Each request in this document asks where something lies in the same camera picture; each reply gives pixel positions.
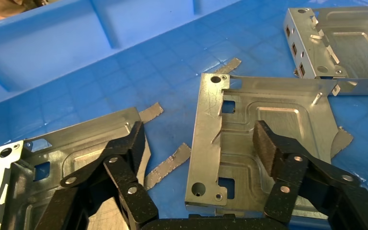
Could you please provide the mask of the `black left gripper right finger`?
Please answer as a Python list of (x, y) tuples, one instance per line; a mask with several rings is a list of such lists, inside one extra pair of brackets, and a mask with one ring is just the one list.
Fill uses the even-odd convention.
[(275, 134), (263, 120), (254, 124), (253, 146), (275, 182), (266, 218), (287, 228), (303, 197), (333, 230), (368, 230), (368, 190), (356, 176), (312, 156), (296, 139)]

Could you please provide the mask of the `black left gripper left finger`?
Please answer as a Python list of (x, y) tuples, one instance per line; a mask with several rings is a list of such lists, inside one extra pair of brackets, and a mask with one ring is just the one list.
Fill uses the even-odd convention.
[(158, 219), (158, 209), (138, 182), (139, 157), (145, 131), (136, 121), (128, 135), (110, 140), (100, 156), (60, 181), (42, 214), (37, 230), (85, 230), (89, 217), (113, 198), (130, 230)]

